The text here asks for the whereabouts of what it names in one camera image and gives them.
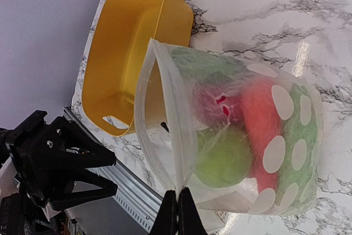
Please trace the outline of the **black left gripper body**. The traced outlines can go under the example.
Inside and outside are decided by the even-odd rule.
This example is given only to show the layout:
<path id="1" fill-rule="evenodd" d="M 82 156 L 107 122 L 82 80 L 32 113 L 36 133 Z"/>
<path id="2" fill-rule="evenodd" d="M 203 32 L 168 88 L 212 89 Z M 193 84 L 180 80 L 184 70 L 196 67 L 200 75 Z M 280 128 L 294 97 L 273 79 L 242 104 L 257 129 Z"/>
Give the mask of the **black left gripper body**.
<path id="1" fill-rule="evenodd" d="M 1 148 L 12 159 L 25 191 L 36 205 L 46 205 L 54 196 L 58 171 L 65 169 L 64 117 L 46 123 L 47 112 L 37 110 L 15 129 L 1 129 Z"/>

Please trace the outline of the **yellow plastic basket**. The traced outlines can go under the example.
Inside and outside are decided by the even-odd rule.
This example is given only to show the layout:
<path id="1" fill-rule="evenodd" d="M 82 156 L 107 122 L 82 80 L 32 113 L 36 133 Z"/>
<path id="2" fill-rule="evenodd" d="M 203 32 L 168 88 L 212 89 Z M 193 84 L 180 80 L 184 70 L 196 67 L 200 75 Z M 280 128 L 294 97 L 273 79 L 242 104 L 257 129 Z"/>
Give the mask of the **yellow plastic basket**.
<path id="1" fill-rule="evenodd" d="M 151 39 L 188 46 L 193 11 L 183 0 L 106 0 L 87 57 L 82 107 L 114 136 L 134 132 L 134 97 Z"/>

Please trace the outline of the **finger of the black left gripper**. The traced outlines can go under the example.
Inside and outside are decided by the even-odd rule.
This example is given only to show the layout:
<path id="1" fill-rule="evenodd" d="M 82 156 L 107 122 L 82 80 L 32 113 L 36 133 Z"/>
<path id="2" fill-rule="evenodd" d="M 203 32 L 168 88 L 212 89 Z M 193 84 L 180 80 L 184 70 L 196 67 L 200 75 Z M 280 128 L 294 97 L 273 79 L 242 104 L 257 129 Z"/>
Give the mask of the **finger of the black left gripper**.
<path id="1" fill-rule="evenodd" d="M 75 183 L 94 186 L 93 189 L 75 192 Z M 116 195 L 118 186 L 107 178 L 86 169 L 58 171 L 48 202 L 55 211 L 62 211 L 91 201 Z"/>
<path id="2" fill-rule="evenodd" d="M 95 168 L 116 164 L 116 156 L 89 138 L 75 123 L 57 117 L 35 144 L 39 169 Z"/>

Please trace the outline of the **green toy pear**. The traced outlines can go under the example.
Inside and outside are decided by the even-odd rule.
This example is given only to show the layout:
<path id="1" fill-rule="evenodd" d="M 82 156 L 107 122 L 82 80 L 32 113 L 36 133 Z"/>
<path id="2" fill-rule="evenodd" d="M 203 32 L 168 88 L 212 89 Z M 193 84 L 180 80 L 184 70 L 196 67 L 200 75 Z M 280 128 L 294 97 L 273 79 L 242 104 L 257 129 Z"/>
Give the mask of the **green toy pear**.
<path id="1" fill-rule="evenodd" d="M 198 157 L 194 173 L 206 186 L 227 188 L 239 184 L 250 172 L 252 152 L 246 133 L 230 126 L 197 132 Z"/>

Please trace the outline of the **red toy pomegranate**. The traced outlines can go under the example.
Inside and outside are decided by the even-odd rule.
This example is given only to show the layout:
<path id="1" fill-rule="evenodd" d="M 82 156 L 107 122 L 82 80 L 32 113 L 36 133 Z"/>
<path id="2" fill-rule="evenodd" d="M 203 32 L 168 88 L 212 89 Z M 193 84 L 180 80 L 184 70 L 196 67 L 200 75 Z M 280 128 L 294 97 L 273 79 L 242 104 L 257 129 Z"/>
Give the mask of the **red toy pomegranate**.
<path id="1" fill-rule="evenodd" d="M 243 122 L 241 99 L 241 94 L 226 94 L 216 86 L 197 85 L 191 101 L 196 119 L 211 127 Z"/>

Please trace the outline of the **green toy bitter gourd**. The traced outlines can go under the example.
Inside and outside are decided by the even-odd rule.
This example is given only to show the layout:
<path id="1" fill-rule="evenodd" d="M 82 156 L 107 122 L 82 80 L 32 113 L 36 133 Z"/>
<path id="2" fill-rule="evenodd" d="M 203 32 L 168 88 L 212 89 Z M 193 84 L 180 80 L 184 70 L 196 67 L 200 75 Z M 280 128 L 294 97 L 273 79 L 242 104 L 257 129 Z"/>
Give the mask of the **green toy bitter gourd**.
<path id="1" fill-rule="evenodd" d="M 222 86 L 249 74 L 242 61 L 230 56 L 187 47 L 175 48 L 170 56 L 186 84 Z"/>

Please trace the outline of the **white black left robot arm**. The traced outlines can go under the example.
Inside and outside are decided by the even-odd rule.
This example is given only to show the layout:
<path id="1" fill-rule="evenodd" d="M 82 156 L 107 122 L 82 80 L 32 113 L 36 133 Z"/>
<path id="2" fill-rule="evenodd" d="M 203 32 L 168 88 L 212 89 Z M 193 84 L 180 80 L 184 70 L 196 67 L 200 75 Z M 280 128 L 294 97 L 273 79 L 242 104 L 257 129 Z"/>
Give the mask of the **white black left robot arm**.
<path id="1" fill-rule="evenodd" d="M 115 196 L 66 209 L 64 233 L 70 234 L 147 234 L 150 232 L 162 197 L 143 183 L 120 161 L 115 166 L 93 169 L 118 185 Z M 61 229 L 58 214 L 53 222 L 40 208 L 28 205 L 33 222 L 21 213 L 19 195 L 6 184 L 1 189 L 1 234 L 54 234 Z"/>

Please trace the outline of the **clear polka dot zip bag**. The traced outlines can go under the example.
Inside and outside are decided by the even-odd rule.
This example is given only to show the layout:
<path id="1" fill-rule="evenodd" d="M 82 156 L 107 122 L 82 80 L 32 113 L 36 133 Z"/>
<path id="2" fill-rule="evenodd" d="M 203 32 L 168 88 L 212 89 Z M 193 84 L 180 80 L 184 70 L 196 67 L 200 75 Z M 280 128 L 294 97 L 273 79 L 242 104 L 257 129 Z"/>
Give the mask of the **clear polka dot zip bag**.
<path id="1" fill-rule="evenodd" d="M 312 208 L 323 131 L 303 77 L 244 59 L 150 40 L 134 124 L 164 191 L 190 189 L 207 232 L 229 213 Z"/>

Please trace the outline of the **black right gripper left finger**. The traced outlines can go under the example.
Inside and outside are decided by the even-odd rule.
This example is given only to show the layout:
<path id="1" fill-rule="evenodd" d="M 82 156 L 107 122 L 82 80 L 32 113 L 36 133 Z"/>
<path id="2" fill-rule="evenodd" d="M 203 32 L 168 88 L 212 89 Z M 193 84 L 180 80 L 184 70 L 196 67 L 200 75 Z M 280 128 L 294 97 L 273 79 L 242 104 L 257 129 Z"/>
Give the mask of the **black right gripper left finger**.
<path id="1" fill-rule="evenodd" d="M 175 235 L 177 232 L 176 192 L 166 191 L 150 235 Z"/>

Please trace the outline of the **green toy apple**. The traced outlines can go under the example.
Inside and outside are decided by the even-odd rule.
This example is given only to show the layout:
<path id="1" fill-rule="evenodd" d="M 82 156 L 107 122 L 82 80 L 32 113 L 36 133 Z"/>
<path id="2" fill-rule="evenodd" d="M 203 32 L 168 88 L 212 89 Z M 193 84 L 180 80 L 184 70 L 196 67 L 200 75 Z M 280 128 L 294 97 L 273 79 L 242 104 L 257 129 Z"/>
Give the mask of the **green toy apple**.
<path id="1" fill-rule="evenodd" d="M 276 191 L 278 213 L 293 215 L 308 210 L 316 197 L 316 161 L 319 126 L 307 88 L 293 84 L 292 116 L 284 121 L 286 153 L 279 169 Z"/>

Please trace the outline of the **red toy chili pepper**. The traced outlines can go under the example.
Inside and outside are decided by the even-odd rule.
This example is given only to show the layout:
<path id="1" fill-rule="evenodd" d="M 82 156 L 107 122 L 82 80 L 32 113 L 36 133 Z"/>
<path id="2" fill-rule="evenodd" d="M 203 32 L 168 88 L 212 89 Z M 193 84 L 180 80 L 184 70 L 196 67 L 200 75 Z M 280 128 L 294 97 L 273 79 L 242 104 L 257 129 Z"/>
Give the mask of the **red toy chili pepper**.
<path id="1" fill-rule="evenodd" d="M 282 133 L 281 119 L 272 98 L 272 79 L 254 78 L 247 84 L 241 99 L 253 162 L 250 177 L 257 180 L 258 192 L 277 189 L 278 173 L 268 173 L 263 166 L 263 155 L 271 140 Z"/>

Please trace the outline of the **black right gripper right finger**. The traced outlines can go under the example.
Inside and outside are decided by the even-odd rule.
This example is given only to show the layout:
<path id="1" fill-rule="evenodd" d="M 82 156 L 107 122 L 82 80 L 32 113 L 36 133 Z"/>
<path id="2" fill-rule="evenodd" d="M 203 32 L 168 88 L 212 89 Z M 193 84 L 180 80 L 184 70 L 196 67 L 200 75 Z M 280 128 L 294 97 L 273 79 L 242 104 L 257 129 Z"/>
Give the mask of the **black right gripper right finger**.
<path id="1" fill-rule="evenodd" d="M 178 234 L 207 235 L 188 187 L 179 194 L 178 216 Z"/>

